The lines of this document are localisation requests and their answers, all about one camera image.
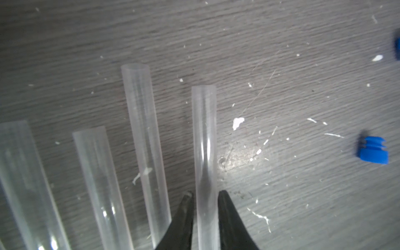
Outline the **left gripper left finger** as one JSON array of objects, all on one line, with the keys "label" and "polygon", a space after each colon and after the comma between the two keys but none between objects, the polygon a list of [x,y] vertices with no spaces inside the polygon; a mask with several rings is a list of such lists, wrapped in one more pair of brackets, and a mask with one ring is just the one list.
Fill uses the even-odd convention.
[{"label": "left gripper left finger", "polygon": [[156,250],[191,250],[193,222],[194,194],[187,191]]}]

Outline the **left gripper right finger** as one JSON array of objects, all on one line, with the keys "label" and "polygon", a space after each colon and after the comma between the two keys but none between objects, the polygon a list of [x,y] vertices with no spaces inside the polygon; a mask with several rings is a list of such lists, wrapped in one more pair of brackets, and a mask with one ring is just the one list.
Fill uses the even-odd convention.
[{"label": "left gripper right finger", "polygon": [[218,220],[222,250],[259,250],[226,190],[218,194]]}]

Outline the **blue stopper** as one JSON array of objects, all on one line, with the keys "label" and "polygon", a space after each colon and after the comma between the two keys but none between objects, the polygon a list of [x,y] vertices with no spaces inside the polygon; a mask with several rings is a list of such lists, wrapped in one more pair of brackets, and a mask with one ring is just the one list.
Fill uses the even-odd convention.
[{"label": "blue stopper", "polygon": [[357,156],[366,162],[387,165],[389,152],[385,150],[386,140],[378,136],[367,136],[361,139]]},{"label": "blue stopper", "polygon": [[400,61],[400,30],[397,29],[394,33],[394,53],[395,59]]}]

